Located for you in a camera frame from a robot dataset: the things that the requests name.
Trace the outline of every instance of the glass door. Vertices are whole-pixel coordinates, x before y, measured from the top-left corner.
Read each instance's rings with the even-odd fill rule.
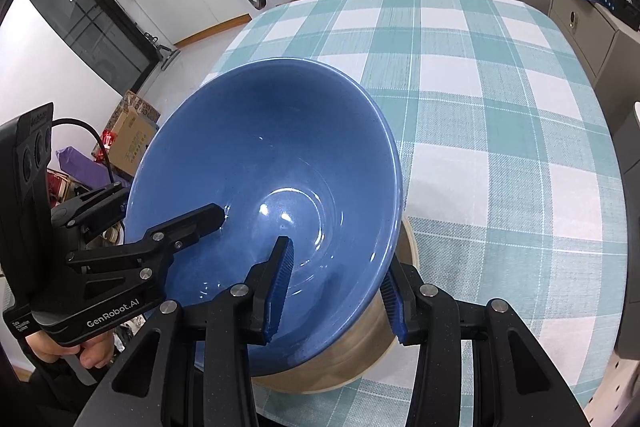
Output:
[[[30,0],[78,57],[121,94],[137,91],[158,52],[114,0]]]

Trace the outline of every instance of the gray cabinet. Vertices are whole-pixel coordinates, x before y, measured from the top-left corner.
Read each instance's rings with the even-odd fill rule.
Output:
[[[613,136],[625,191],[628,257],[625,306],[616,341],[622,359],[640,360],[640,103]]]
[[[614,133],[640,100],[640,34],[585,0],[552,0],[549,16],[574,49]]]

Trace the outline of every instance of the teal and white tablecloth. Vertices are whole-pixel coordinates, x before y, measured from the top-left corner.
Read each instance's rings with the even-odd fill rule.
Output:
[[[509,301],[584,405],[618,331],[625,205],[602,112],[556,25],[514,0],[302,0],[249,23],[206,81],[267,57],[320,60],[371,93],[398,144],[424,281]],[[290,426],[402,426],[417,354],[398,345],[328,393],[256,388],[256,406]]]

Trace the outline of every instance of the blue bowl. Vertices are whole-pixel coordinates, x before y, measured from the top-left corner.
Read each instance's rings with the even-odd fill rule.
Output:
[[[212,299],[288,235],[295,258],[280,328],[249,359],[252,376],[290,369],[340,337],[382,283],[402,205],[393,135],[340,71],[300,58],[251,62],[162,126],[131,188],[127,241],[207,203],[225,209],[225,224],[175,254],[167,296],[183,306]]]

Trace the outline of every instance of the black cable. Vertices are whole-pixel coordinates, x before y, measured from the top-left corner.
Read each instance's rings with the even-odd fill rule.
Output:
[[[82,127],[89,131],[92,135],[94,135],[95,140],[98,142],[98,146],[100,146],[100,150],[102,151],[102,157],[104,158],[104,166],[107,167],[107,172],[109,173],[109,179],[111,183],[114,183],[113,179],[113,171],[111,171],[111,162],[109,161],[109,155],[107,154],[107,149],[104,148],[104,143],[102,142],[102,138],[96,132],[96,130],[91,127],[88,123],[83,122],[82,120],[77,120],[76,118],[58,118],[51,123],[52,127],[57,125],[61,125],[64,123],[68,123],[71,125],[77,125],[78,127]]]

